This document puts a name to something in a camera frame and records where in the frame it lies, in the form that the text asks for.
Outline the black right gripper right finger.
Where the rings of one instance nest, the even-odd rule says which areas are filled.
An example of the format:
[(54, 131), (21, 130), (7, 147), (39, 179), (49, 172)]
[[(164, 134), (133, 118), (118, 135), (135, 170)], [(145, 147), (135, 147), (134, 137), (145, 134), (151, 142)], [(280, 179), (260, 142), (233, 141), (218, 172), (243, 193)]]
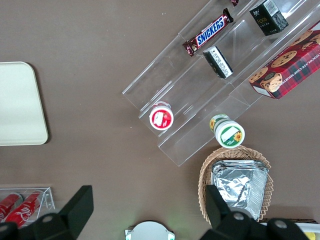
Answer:
[(211, 228), (202, 240), (247, 240), (251, 230), (251, 219), (239, 211), (231, 211), (214, 185), (205, 188), (205, 209)]

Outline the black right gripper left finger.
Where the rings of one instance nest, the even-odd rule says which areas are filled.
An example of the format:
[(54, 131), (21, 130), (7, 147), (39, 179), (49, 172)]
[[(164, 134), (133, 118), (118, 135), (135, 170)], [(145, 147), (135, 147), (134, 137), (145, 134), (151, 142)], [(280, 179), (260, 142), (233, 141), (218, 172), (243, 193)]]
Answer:
[(94, 211), (93, 187), (83, 185), (58, 213), (33, 224), (36, 240), (76, 240)]

